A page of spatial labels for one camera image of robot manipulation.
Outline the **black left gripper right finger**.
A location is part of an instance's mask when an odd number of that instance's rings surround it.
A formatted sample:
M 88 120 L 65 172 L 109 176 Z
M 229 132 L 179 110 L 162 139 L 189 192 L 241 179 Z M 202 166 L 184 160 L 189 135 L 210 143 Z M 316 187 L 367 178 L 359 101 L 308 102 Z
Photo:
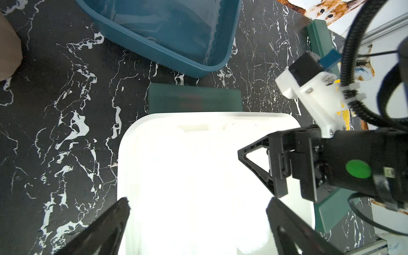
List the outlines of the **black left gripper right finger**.
M 278 254 L 342 255 L 332 244 L 325 241 L 287 205 L 273 197 L 266 209 Z

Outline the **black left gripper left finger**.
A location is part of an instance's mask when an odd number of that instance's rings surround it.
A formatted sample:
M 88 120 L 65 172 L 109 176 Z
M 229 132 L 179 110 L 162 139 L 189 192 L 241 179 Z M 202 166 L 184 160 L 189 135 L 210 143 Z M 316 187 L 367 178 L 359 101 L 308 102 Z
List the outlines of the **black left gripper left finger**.
M 129 215 L 129 201 L 123 197 L 56 254 L 117 255 Z

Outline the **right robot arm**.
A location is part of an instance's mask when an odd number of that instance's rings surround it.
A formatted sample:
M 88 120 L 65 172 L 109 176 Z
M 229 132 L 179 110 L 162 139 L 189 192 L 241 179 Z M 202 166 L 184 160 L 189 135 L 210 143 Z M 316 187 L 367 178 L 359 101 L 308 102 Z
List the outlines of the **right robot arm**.
M 358 93 L 354 65 L 361 39 L 347 37 L 343 53 L 307 52 L 275 80 L 281 93 L 300 100 L 315 125 L 276 131 L 245 146 L 238 158 L 275 196 L 288 194 L 287 180 L 300 181 L 302 198 L 319 203 L 336 188 L 352 198 L 371 197 L 397 211 L 408 206 L 408 123 L 393 119 L 388 102 L 408 83 L 408 43 L 397 50 L 398 63 L 384 77 L 377 94 L 378 116 L 359 110 L 376 130 L 347 130 L 339 112 L 353 111 L 365 95 Z

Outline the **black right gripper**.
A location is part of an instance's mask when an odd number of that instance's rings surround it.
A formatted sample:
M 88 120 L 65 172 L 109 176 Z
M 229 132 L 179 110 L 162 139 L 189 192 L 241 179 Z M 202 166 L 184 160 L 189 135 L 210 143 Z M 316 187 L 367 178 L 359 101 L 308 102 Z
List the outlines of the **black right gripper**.
M 260 156 L 257 153 L 260 149 L 264 149 L 267 156 L 261 165 L 248 157 L 250 154 Z M 239 149 L 238 159 L 274 197 L 282 198 L 289 193 L 287 178 L 292 172 L 292 177 L 300 181 L 302 198 L 313 203 L 322 202 L 336 188 L 328 182 L 320 128 L 312 125 L 294 130 L 294 149 L 290 150 L 291 131 L 277 131 Z

